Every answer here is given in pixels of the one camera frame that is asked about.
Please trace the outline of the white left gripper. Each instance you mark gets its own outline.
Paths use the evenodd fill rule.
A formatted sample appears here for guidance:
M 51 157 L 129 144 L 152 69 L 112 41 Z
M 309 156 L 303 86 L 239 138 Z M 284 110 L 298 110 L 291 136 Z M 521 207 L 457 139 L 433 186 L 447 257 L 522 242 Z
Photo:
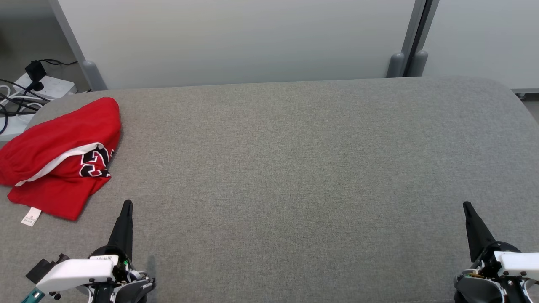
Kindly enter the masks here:
M 56 265 L 36 284 L 46 295 L 59 299 L 72 288 L 88 296 L 88 303 L 146 303 L 155 290 L 154 277 L 133 267 L 133 202 L 125 200 L 108 240 L 87 259 Z

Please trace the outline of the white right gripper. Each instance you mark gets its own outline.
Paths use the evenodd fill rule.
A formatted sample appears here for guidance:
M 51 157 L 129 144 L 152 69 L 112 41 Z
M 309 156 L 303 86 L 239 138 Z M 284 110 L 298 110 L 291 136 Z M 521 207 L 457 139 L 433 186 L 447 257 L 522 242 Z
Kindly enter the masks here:
M 463 203 L 469 269 L 454 278 L 454 303 L 534 303 L 539 285 L 539 252 L 521 252 L 496 241 L 472 203 Z

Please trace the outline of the red shorts with white stripe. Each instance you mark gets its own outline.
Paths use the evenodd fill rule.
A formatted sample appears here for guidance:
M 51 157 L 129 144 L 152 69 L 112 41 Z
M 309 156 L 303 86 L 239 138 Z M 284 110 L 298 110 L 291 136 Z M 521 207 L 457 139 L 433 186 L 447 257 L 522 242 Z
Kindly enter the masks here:
M 51 172 L 108 177 L 120 130 L 119 105 L 110 97 L 39 123 L 0 148 L 0 185 L 22 186 Z

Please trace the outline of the white power strip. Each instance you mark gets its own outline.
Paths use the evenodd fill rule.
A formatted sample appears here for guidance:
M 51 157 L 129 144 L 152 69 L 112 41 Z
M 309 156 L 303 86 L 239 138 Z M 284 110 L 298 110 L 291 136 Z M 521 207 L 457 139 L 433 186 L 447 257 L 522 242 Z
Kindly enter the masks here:
M 49 100 L 55 100 L 56 98 L 73 95 L 78 92 L 77 86 L 71 81 L 61 80 L 48 75 L 44 76 L 39 81 L 42 83 L 43 89 L 39 91 L 31 90 L 31 92 Z M 12 87 L 17 93 L 22 94 L 25 88 L 31 85 L 31 83 L 32 80 L 29 78 L 29 75 L 25 73 L 15 81 L 15 84 L 20 85 L 21 88 L 17 85 L 12 85 Z
M 7 142 L 20 135 L 29 125 L 29 122 L 35 116 L 31 114 L 21 114 L 17 116 L 8 116 L 0 114 L 0 142 Z

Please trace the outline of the black power adapter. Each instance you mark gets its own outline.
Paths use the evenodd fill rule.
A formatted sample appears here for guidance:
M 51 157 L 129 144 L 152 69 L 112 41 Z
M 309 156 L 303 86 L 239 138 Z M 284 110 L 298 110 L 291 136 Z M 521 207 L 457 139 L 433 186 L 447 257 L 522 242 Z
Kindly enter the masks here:
M 39 60 L 33 60 L 25 67 L 25 72 L 32 82 L 39 82 L 47 75 L 42 63 Z

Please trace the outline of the dark grey partition post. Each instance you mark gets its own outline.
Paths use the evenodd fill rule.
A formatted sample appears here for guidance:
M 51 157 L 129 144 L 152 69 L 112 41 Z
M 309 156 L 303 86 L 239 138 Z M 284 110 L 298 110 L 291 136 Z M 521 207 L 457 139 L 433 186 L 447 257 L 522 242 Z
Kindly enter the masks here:
M 403 75 L 405 77 L 421 77 L 423 75 L 429 57 L 429 54 L 423 48 L 439 2 L 440 0 L 425 0 L 415 32 L 416 35 L 411 46 L 411 53 L 408 56 L 408 62 L 404 69 Z

